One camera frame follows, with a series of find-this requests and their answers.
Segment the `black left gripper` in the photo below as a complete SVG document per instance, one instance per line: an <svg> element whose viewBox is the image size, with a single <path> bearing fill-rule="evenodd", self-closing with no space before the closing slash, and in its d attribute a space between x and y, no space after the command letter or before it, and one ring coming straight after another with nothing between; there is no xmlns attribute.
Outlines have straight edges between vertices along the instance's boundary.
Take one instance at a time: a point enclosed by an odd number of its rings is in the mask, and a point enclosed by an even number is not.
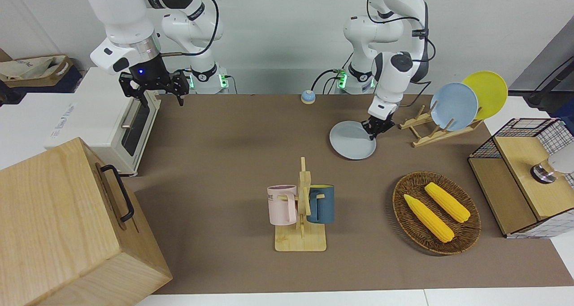
<svg viewBox="0 0 574 306"><path fill-rule="evenodd" d="M376 136L385 133L395 126L393 114L391 113L386 119L377 118L370 115L367 120L362 122L363 129L367 133L369 140L374 140Z"/></svg>

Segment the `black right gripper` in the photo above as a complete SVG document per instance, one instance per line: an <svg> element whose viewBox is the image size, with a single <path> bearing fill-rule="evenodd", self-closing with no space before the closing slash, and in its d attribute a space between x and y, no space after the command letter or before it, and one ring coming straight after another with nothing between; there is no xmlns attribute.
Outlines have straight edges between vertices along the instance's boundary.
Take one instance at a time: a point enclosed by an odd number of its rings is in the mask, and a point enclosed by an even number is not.
<svg viewBox="0 0 574 306"><path fill-rule="evenodd" d="M169 72L160 55L129 67L128 72L121 72L119 83L126 97L133 97L146 109L149 104L145 91L172 93L177 97L179 106L184 106L184 96L189 93L189 82L184 71Z"/></svg>

